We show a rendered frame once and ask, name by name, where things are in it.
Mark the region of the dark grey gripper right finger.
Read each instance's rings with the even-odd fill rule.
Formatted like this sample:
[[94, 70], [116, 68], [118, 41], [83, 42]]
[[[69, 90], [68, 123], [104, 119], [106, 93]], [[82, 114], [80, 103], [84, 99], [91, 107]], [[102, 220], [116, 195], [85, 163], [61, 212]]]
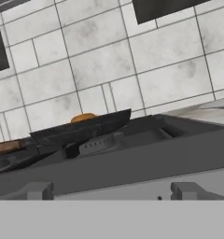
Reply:
[[172, 182], [172, 200], [224, 200], [224, 196], [210, 192], [194, 182]]

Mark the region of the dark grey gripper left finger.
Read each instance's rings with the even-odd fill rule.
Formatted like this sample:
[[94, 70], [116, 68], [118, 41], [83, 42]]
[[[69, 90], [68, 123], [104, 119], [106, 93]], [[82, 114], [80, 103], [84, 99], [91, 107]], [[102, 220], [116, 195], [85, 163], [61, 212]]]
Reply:
[[51, 182], [31, 182], [19, 190], [0, 196], [0, 200], [53, 200]]

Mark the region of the dark grey stove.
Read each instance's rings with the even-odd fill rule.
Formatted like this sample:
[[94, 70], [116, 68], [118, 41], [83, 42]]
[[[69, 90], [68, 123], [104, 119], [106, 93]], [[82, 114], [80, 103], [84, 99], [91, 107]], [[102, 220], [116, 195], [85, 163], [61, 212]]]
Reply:
[[131, 116], [90, 140], [0, 153], [0, 196], [31, 182], [51, 182], [55, 197], [223, 168], [224, 124]]

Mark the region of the black frying pan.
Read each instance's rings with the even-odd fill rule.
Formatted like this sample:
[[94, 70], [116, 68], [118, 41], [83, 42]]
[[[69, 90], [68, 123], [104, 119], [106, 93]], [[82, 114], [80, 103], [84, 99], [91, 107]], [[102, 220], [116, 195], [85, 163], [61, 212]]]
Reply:
[[131, 109], [125, 109], [93, 119], [51, 127], [30, 133], [29, 137], [0, 143], [0, 153], [29, 146], [65, 146], [110, 134], [125, 126], [131, 118]]

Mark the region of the golden brown croissant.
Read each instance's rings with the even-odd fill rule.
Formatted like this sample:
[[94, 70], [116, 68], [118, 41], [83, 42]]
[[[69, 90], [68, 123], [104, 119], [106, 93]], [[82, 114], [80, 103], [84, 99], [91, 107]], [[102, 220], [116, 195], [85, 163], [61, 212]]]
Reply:
[[80, 122], [80, 121], [83, 121], [83, 120], [90, 120], [90, 119], [94, 119], [94, 118], [97, 118], [97, 117], [98, 116], [93, 114], [93, 113], [84, 113], [84, 114], [74, 116], [71, 119], [71, 123]]

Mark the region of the dark range hood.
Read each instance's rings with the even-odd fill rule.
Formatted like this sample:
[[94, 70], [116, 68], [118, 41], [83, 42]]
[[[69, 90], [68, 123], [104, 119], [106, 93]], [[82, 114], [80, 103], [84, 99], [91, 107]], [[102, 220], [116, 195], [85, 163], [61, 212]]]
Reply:
[[208, 1], [210, 0], [132, 0], [138, 24], [195, 7]]

